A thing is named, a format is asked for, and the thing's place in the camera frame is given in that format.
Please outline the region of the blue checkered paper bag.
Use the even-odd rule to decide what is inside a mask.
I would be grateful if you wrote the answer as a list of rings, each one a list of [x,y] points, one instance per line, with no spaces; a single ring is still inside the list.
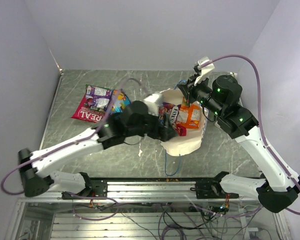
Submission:
[[[162,90],[159,93],[163,95],[163,102],[171,103],[174,105],[181,105],[182,103],[183,94],[176,87]],[[164,157],[165,157],[164,173],[168,177],[172,177],[176,175],[180,170],[182,158],[198,150],[202,144],[203,136],[205,134],[205,130],[208,122],[205,116],[209,113],[209,111],[206,108],[201,107],[197,102],[192,104],[199,106],[202,110],[199,129],[187,128],[186,136],[178,135],[166,142],[160,143],[164,149]],[[174,172],[167,172],[168,156],[178,158],[178,164]]]

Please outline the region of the purple candy snack bag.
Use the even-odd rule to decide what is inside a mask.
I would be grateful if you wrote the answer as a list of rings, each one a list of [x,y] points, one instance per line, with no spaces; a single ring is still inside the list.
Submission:
[[[112,90],[109,88],[86,85],[85,86],[85,105],[98,111],[105,111],[110,103]]]

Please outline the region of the blue candy snack bag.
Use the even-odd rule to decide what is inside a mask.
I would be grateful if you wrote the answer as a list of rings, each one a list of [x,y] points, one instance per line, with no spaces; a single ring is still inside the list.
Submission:
[[[115,103],[112,105],[112,107],[110,108],[110,102],[111,100],[117,95],[116,101]],[[126,93],[120,89],[113,89],[112,93],[111,93],[111,98],[109,100],[109,103],[106,107],[106,110],[111,109],[111,114],[114,113],[121,113],[123,112],[123,110],[126,108],[126,106],[130,105],[131,101],[128,98],[128,96],[126,95]]]

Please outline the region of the orange snack bag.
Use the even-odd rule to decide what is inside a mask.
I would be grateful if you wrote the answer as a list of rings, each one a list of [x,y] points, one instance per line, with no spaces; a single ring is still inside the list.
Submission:
[[[202,109],[192,103],[187,103],[183,97],[178,111],[177,124],[187,129],[199,129]]]

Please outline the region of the red REAL chips bag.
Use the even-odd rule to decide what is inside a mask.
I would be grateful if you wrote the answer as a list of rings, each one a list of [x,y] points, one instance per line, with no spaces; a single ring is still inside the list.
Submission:
[[[79,106],[75,113],[71,117],[72,119],[82,120],[90,123],[100,122],[106,114],[106,110],[93,110],[86,106],[86,98],[83,96]]]

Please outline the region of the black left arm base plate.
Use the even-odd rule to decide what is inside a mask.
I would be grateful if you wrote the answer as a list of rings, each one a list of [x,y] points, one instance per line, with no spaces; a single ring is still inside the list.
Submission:
[[[108,184],[104,179],[92,178],[88,186],[79,193],[70,194],[69,192],[62,192],[62,200],[92,200],[93,198],[105,198],[108,193]]]

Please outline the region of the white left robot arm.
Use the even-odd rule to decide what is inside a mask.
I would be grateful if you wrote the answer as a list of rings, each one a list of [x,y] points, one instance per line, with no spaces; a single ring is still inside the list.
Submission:
[[[20,150],[18,163],[23,193],[31,198],[47,191],[72,192],[86,199],[92,193],[88,175],[60,172],[58,168],[80,156],[121,145],[129,137],[147,136],[166,142],[177,135],[166,114],[152,115],[144,102],[134,101],[122,112],[105,117],[64,142],[33,152],[28,148]]]

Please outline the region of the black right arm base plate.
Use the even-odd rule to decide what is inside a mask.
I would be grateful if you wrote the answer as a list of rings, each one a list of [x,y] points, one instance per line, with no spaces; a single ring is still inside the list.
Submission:
[[[197,199],[237,199],[237,193],[225,193],[218,182],[212,178],[199,178],[194,186],[190,188],[194,192]]]

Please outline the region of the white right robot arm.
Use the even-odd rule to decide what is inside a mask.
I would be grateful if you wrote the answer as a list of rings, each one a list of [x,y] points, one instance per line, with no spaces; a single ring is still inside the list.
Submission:
[[[261,124],[239,104],[243,88],[230,75],[219,76],[208,86],[208,79],[196,83],[194,76],[177,84],[187,103],[198,102],[215,116],[220,128],[251,156],[264,177],[239,177],[226,171],[217,174],[210,186],[216,198],[238,194],[258,200],[272,213],[287,209],[300,194],[300,175],[289,170],[277,153],[266,145]]]

